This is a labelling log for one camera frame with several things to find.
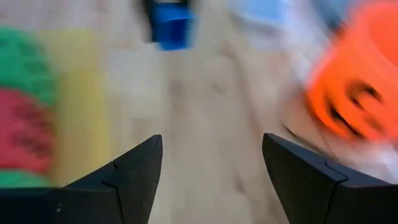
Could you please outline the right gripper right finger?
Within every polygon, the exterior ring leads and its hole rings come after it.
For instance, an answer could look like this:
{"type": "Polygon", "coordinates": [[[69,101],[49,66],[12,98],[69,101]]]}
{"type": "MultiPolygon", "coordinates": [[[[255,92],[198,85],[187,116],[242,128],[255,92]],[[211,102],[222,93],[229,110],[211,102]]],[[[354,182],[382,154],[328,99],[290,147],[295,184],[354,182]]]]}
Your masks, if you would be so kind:
{"type": "Polygon", "coordinates": [[[390,184],[265,133],[267,173],[290,224],[398,224],[390,184]]]}

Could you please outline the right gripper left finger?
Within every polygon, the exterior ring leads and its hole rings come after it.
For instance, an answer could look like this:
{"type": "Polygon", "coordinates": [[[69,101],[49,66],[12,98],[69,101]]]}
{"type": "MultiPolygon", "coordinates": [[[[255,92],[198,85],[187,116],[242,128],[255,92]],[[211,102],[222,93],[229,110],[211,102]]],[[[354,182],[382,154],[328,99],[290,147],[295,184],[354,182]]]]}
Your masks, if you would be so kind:
{"type": "Polygon", "coordinates": [[[147,224],[162,155],[153,135],[64,187],[0,189],[0,224],[147,224]]]}

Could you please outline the green foam die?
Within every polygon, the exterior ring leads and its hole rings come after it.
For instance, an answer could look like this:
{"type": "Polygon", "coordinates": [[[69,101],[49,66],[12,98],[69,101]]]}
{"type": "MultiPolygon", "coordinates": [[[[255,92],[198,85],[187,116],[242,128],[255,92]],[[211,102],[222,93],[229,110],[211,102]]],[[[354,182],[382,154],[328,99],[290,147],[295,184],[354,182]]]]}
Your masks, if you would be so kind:
{"type": "Polygon", "coordinates": [[[51,186],[48,178],[21,170],[0,170],[0,188],[29,188],[51,186]]]}
{"type": "Polygon", "coordinates": [[[26,92],[46,106],[56,104],[56,74],[35,34],[0,26],[0,86],[26,92]]]}

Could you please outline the red foam die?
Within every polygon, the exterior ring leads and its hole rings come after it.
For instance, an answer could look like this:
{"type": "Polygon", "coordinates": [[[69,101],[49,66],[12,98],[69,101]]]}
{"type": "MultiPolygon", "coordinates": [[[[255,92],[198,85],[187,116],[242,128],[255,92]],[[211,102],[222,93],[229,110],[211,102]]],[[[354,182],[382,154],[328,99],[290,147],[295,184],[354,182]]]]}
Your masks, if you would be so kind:
{"type": "Polygon", "coordinates": [[[50,170],[55,131],[47,109],[19,90],[0,89],[0,168],[50,170]]]}

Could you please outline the blue white card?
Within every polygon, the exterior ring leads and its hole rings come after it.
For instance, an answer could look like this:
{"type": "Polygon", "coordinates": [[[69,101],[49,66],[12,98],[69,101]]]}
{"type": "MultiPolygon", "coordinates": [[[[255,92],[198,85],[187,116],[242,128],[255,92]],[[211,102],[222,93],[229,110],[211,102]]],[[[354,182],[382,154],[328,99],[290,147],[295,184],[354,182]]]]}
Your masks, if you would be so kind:
{"type": "Polygon", "coordinates": [[[228,3],[233,15],[243,22],[279,26],[285,20],[285,0],[229,0],[228,3]]]}

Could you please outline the yellow translucent plastic tray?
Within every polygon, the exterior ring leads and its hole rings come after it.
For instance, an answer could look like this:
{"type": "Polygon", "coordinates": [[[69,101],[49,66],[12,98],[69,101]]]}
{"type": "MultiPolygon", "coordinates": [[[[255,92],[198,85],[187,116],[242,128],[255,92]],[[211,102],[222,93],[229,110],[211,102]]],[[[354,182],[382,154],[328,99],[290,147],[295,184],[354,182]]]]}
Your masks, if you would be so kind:
{"type": "Polygon", "coordinates": [[[57,151],[51,178],[64,186],[112,158],[103,51],[89,30],[46,30],[39,37],[57,74],[57,151]]]}

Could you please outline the orange pumpkin bucket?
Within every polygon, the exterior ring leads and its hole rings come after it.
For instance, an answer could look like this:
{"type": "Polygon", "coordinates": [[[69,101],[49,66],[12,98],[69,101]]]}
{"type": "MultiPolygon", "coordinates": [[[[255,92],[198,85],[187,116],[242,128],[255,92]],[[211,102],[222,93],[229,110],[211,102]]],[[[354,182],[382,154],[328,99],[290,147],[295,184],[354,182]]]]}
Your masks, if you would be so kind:
{"type": "Polygon", "coordinates": [[[398,140],[398,0],[358,4],[306,87],[308,105],[345,139],[398,140]]]}

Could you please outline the blue toy brick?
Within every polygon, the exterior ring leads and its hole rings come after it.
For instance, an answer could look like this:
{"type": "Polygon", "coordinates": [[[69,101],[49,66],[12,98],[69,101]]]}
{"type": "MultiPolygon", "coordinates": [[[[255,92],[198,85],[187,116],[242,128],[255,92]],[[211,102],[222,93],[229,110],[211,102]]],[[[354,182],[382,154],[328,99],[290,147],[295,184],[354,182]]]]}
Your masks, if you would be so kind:
{"type": "Polygon", "coordinates": [[[153,41],[163,51],[183,50],[191,46],[191,29],[195,15],[192,0],[153,0],[150,21],[153,41]]]}

